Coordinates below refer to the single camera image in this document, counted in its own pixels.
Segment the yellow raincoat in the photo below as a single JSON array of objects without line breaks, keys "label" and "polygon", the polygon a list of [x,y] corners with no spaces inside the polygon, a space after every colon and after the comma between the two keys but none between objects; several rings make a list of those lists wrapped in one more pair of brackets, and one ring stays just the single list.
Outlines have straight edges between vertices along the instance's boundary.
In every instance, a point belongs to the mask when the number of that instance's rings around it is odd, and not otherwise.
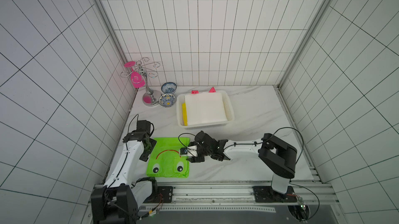
[{"label": "yellow raincoat", "polygon": [[182,118],[183,118],[183,125],[187,126],[187,122],[188,122],[188,120],[187,120],[187,108],[186,108],[186,104],[185,103],[183,103],[181,105],[181,112],[182,112]]}]

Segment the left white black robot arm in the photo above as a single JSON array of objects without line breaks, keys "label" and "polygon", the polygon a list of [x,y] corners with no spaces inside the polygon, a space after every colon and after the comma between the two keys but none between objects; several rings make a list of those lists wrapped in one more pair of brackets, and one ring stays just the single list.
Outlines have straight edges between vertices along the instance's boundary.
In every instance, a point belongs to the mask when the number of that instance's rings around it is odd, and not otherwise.
[{"label": "left white black robot arm", "polygon": [[146,162],[156,145],[151,138],[153,131],[152,123],[141,120],[123,138],[122,154],[114,171],[101,188],[94,188],[91,193],[94,224],[135,224],[149,216],[140,216],[139,210],[145,200],[158,197],[157,182],[154,177],[147,177],[133,183],[133,177],[138,162]]}]

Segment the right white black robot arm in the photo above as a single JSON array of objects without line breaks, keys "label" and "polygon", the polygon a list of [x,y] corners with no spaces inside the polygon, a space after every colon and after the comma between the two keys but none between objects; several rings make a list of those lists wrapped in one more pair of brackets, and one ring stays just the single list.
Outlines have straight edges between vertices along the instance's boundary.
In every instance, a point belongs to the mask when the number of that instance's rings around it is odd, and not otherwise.
[{"label": "right white black robot arm", "polygon": [[186,156],[190,163],[204,162],[207,156],[221,162],[238,158],[259,159],[273,172],[271,190],[278,194],[288,192],[297,164],[297,149],[275,133],[266,133],[258,140],[233,141],[216,140],[201,131],[179,150],[179,154]]}]

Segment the white raincoat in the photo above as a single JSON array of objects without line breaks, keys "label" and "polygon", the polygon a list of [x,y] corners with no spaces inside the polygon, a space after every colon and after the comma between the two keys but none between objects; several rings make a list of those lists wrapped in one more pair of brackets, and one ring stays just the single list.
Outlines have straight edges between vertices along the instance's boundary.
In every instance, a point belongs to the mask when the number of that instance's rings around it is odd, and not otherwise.
[{"label": "white raincoat", "polygon": [[227,121],[221,93],[185,95],[187,125],[211,124]]}]

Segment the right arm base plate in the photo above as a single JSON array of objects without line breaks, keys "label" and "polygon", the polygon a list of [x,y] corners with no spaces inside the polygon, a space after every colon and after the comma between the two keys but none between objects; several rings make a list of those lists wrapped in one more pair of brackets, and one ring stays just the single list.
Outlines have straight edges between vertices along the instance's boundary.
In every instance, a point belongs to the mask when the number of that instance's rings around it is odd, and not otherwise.
[{"label": "right arm base plate", "polygon": [[274,191],[271,186],[253,186],[256,203],[297,203],[297,196],[292,186],[288,186],[287,193]]}]

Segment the pink bunny raincoat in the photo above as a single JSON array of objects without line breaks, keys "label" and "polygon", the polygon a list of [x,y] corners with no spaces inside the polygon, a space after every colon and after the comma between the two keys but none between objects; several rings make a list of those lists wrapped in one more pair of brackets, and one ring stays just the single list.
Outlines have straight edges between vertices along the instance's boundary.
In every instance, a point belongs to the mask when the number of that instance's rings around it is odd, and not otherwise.
[{"label": "pink bunny raincoat", "polygon": [[214,87],[210,88],[209,90],[205,91],[205,90],[191,90],[191,94],[195,95],[195,94],[202,94],[202,93],[215,93],[216,90]]}]

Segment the green frog raincoat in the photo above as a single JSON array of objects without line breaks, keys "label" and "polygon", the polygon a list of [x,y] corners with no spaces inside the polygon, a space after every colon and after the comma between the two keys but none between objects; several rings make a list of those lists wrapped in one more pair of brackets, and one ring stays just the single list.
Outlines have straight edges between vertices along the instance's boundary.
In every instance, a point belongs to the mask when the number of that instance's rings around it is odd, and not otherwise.
[{"label": "green frog raincoat", "polygon": [[148,160],[146,175],[149,177],[188,178],[189,161],[180,155],[190,138],[155,138],[156,145]]}]

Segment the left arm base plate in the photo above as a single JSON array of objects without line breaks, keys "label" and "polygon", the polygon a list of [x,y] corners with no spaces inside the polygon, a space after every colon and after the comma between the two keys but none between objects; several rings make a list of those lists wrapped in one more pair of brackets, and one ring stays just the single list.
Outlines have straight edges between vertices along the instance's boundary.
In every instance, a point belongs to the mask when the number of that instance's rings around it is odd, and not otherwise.
[{"label": "left arm base plate", "polygon": [[158,186],[156,191],[144,200],[144,203],[171,203],[173,190],[172,186]]}]

